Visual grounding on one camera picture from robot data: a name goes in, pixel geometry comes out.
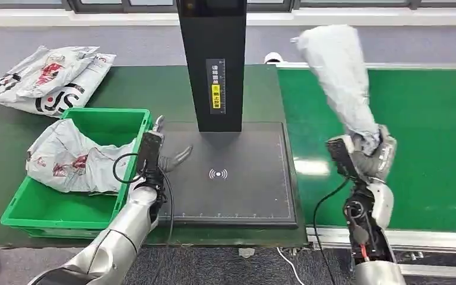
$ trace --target green table surface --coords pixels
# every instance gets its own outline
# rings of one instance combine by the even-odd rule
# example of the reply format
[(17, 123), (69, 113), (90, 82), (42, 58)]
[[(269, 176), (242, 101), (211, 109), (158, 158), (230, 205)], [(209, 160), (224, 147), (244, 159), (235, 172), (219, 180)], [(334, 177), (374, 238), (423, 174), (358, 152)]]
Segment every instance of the green table surface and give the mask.
[[(167, 121), (195, 122), (196, 116), (185, 66), (113, 67), (88, 107), (146, 108)], [(274, 66), (247, 66), (243, 120), (285, 122)], [(0, 218), (26, 175), (26, 150), (54, 119), (0, 106)], [(181, 245), (301, 246), (306, 243), (302, 209), (297, 205), (298, 229), (241, 227), (177, 227), (172, 242)], [(164, 243), (168, 228), (151, 232), (147, 242)], [(86, 240), (38, 239), (0, 224), (0, 246), (77, 246)]]
[[(343, 133), (308, 69), (280, 69), (281, 94), (305, 220), (342, 181), (324, 142)], [(394, 193), (390, 228), (456, 232), (456, 69), (370, 70), (375, 120), (398, 140), (388, 185)], [(297, 161), (327, 162), (329, 174), (307, 175)], [(318, 223), (344, 226), (347, 187), (326, 201)]]

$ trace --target red wire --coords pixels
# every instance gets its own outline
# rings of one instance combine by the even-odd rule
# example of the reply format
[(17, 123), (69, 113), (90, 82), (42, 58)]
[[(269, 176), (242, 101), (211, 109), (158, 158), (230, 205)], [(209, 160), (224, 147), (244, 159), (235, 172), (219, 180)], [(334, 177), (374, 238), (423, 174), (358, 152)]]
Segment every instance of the red wire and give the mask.
[(366, 253), (366, 246), (361, 245), (361, 254), (363, 255), (363, 258), (367, 258), (368, 254)]

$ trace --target black mat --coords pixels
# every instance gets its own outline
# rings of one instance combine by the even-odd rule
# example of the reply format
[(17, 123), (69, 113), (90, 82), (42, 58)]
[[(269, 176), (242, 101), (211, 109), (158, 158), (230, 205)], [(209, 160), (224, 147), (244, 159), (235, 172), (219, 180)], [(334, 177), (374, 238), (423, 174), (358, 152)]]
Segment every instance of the black mat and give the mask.
[[(193, 145), (169, 174), (177, 224), (296, 226), (281, 123), (244, 123), (242, 132), (198, 132), (195, 123), (164, 128), (162, 153)], [(161, 209), (170, 217), (169, 203)]]

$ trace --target package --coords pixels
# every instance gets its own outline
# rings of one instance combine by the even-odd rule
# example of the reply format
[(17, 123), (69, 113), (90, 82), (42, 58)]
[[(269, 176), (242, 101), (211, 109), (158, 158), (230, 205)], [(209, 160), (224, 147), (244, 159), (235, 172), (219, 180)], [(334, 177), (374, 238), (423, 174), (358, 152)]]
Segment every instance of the package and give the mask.
[(45, 97), (0, 102), (4, 106), (32, 114), (60, 118), (71, 107), (84, 107), (113, 65), (116, 55), (98, 53), (88, 67), (72, 82)]
[[(60, 192), (116, 194), (121, 183), (113, 176), (114, 161), (131, 153), (135, 139), (121, 147), (98, 145), (74, 125), (72, 119), (58, 120), (27, 150), (26, 170), (33, 178)], [(124, 177), (130, 157), (116, 166)]]
[(98, 46), (44, 46), (11, 68), (0, 79), (0, 102), (41, 98), (70, 83), (93, 59)]
[(380, 142), (379, 129), (368, 105), (368, 72), (357, 30), (320, 26), (295, 41), (347, 133), (361, 135), (363, 152), (371, 155)]

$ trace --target green plastic bin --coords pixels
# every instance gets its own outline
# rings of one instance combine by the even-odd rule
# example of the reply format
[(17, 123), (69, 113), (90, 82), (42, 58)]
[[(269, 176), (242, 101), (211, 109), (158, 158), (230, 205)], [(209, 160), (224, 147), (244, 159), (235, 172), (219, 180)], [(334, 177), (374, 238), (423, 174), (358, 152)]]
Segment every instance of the green plastic bin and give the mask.
[[(152, 126), (150, 113), (145, 109), (71, 108), (62, 118), (72, 119), (96, 143), (118, 147), (141, 138)], [(140, 143), (137, 139), (133, 152), (138, 151)], [(135, 173), (136, 159), (130, 158), (125, 180)], [(40, 238), (92, 239), (123, 207), (128, 187), (122, 184), (118, 196), (66, 194), (27, 176), (4, 211), (1, 224)]]

